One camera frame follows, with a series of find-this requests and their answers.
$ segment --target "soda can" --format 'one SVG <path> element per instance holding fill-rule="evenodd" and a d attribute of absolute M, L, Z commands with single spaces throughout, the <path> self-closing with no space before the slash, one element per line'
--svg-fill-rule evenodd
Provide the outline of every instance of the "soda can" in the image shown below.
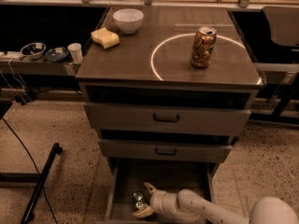
<path fill-rule="evenodd" d="M 201 68 L 208 67 L 216 38 L 216 29 L 206 26 L 198 29 L 192 47 L 192 65 Z"/>

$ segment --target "black wire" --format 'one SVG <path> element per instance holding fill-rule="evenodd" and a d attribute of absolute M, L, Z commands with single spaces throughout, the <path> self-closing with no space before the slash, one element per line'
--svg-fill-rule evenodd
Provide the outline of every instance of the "black wire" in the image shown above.
<path fill-rule="evenodd" d="M 22 98 L 21 94 L 17 94 L 16 96 L 14 96 L 13 98 L 11 98 L 9 101 L 14 101 L 16 100 L 17 101 L 17 98 Z"/>
<path fill-rule="evenodd" d="M 22 145 L 23 148 L 26 150 L 26 152 L 27 152 L 29 158 L 31 159 L 31 161 L 32 161 L 32 163 L 33 163 L 33 165 L 34 165 L 34 167 L 36 168 L 37 173 L 40 175 L 40 173 L 39 173 L 39 171 L 38 171 L 38 168 L 37 168 L 37 166 L 36 166 L 36 162 L 35 162 L 35 160 L 32 158 L 31 153 L 30 153 L 29 150 L 27 149 L 26 145 L 25 145 L 25 144 L 23 143 L 23 141 L 19 138 L 19 136 L 13 131 L 13 129 L 10 127 L 10 125 L 7 123 L 7 121 L 6 121 L 4 118 L 2 118 L 2 121 L 8 126 L 8 128 L 12 131 L 12 133 L 13 133 L 13 134 L 17 137 L 17 139 L 20 141 L 21 145 Z M 51 212 L 51 214 L 52 214 L 52 217 L 54 218 L 55 223 L 58 224 L 58 221 L 57 221 L 57 219 L 56 219 L 56 216 L 54 215 L 54 212 L 53 212 L 53 210 L 52 210 L 52 207 L 51 207 L 51 205 L 50 205 L 50 202 L 49 202 L 49 200 L 48 200 L 48 197 L 47 197 L 47 195 L 46 195 L 46 191 L 45 191 L 45 188 L 44 188 L 44 187 L 43 187 L 43 193 L 44 193 L 44 196 L 45 196 L 46 203 L 48 204 L 48 207 L 49 207 L 50 212 Z"/>

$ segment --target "drawer handle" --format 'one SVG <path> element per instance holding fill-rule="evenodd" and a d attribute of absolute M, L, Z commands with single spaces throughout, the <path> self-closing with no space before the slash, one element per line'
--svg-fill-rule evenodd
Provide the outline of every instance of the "drawer handle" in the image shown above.
<path fill-rule="evenodd" d="M 156 154 L 158 154 L 158 155 L 175 156 L 177 154 L 176 148 L 159 150 L 159 148 L 156 147 L 155 151 L 156 151 Z"/>
<path fill-rule="evenodd" d="M 157 121 L 157 122 L 172 122 L 172 123 L 176 123 L 179 121 L 179 115 L 176 115 L 175 117 L 159 117 L 156 114 L 152 115 L 153 120 Z"/>

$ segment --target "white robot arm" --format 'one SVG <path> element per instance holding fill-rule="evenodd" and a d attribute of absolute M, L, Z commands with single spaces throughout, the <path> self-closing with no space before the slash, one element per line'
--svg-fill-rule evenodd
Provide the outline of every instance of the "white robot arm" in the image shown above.
<path fill-rule="evenodd" d="M 188 189 L 175 194 L 158 190 L 150 183 L 145 183 L 145 186 L 151 194 L 150 205 L 134 212 L 136 217 L 146 217 L 155 212 L 178 223 L 199 223 L 199 217 L 204 217 L 213 224 L 299 224 L 292 208 L 274 197 L 261 198 L 253 205 L 250 217 L 246 218 L 211 203 Z"/>

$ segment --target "black stand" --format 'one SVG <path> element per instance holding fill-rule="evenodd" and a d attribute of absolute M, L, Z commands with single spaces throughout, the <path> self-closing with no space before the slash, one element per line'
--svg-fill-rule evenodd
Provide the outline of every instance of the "black stand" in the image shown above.
<path fill-rule="evenodd" d="M 9 110 L 11 104 L 11 102 L 0 102 L 0 119 Z M 36 183 L 35 190 L 21 219 L 21 224 L 27 224 L 34 219 L 35 215 L 33 211 L 35 209 L 40 192 L 44 188 L 44 184 L 50 171 L 50 167 L 53 164 L 56 154 L 61 154 L 62 152 L 63 149 L 59 146 L 58 143 L 55 143 L 50 151 L 47 162 L 41 174 L 0 173 L 0 182 Z"/>

